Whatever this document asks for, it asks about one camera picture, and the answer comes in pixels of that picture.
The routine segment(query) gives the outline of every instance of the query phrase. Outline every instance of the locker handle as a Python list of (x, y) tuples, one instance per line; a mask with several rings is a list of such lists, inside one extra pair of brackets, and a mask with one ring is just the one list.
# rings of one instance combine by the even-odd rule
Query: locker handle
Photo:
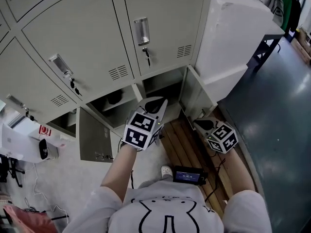
[(19, 101), (17, 98), (15, 98), (14, 96), (12, 96), (11, 94), (8, 94), (6, 96), (6, 98), (8, 100), (10, 100), (11, 102), (13, 102), (14, 104), (16, 104), (17, 106), (19, 106), (20, 108), (24, 108), (26, 105), (24, 103), (22, 103), (21, 101)]
[(148, 18), (144, 17), (134, 21), (137, 42), (139, 46), (150, 42)]
[(66, 65), (65, 61), (62, 59), (62, 57), (60, 57), (59, 54), (54, 55), (51, 59), (49, 59), (49, 61), (53, 62), (58, 67), (58, 69), (61, 70), (64, 78), (68, 78), (73, 74), (73, 72)]

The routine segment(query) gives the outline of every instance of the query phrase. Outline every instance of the ventilation slot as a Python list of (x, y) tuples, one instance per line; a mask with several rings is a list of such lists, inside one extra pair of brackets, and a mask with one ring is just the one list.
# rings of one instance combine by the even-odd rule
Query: ventilation slot
[(121, 66), (109, 71), (110, 77), (112, 80), (117, 80), (119, 78), (125, 77), (128, 75), (126, 66)]
[(56, 98), (52, 99), (51, 102), (59, 107), (64, 103), (67, 103), (68, 99), (65, 98), (63, 95), (59, 95)]
[(188, 46), (184, 46), (184, 47), (179, 47), (177, 49), (177, 58), (190, 55), (191, 47), (192, 47), (192, 45), (188, 45)]

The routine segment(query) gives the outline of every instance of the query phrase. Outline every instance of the locker lock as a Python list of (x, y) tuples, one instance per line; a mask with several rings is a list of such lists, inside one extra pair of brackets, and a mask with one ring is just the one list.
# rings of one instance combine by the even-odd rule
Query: locker lock
[(148, 49), (147, 48), (143, 48), (142, 51), (146, 54), (146, 60), (148, 61), (148, 65), (149, 65), (149, 68), (150, 68), (150, 56), (149, 56), (149, 53), (148, 53)]
[(25, 116), (26, 116), (27, 118), (29, 118), (32, 122), (36, 122), (34, 116), (32, 116), (32, 115), (29, 114), (29, 109), (28, 109), (27, 107), (25, 107), (25, 110), (26, 110)]
[(70, 78), (69, 81), (70, 81), (70, 87), (72, 89), (74, 89), (75, 93), (82, 96), (81, 93), (79, 92), (78, 88), (74, 84), (74, 78)]

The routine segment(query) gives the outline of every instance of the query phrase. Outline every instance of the white t-shirt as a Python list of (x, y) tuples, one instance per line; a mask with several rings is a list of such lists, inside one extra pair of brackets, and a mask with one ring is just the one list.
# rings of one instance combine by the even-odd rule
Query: white t-shirt
[(260, 194), (242, 191), (225, 208), (223, 220), (205, 206), (198, 187), (158, 181), (128, 189), (124, 203), (107, 187), (92, 193), (81, 214), (64, 233), (271, 233)]

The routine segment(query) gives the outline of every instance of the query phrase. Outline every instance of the gray floor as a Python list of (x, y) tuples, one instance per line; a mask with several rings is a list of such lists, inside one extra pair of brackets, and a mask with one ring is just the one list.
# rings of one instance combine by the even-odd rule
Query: gray floor
[(311, 216), (311, 68), (284, 38), (280, 44), (222, 106), (255, 164), (274, 233), (297, 233)]
[[(119, 137), (111, 134), (113, 156), (117, 154)], [(137, 154), (133, 167), (134, 188), (142, 182), (161, 177), (161, 166), (169, 164), (162, 144), (153, 144), (147, 151)], [(34, 195), (34, 184), (36, 179), (33, 164), (20, 162), (24, 170), (29, 170), (26, 175), (18, 174), (18, 178), (23, 184), (22, 188), (17, 186), (15, 180), (8, 178), (8, 183), (1, 183), (1, 191), (10, 194), (13, 203), (20, 208), (27, 208), (25, 198), (30, 206), (38, 211), (47, 210), (50, 217), (63, 216), (65, 213), (52, 209), (57, 204), (66, 210), (70, 218), (77, 216), (83, 209), (91, 192), (99, 187), (103, 177), (111, 164), (81, 161), (80, 153), (76, 143), (70, 143), (66, 148), (59, 150), (59, 158), (53, 161), (46, 161), (36, 164), (38, 180), (35, 192), (44, 193), (49, 203), (46, 202), (42, 194)], [(65, 219), (54, 221), (61, 232), (67, 225)]]

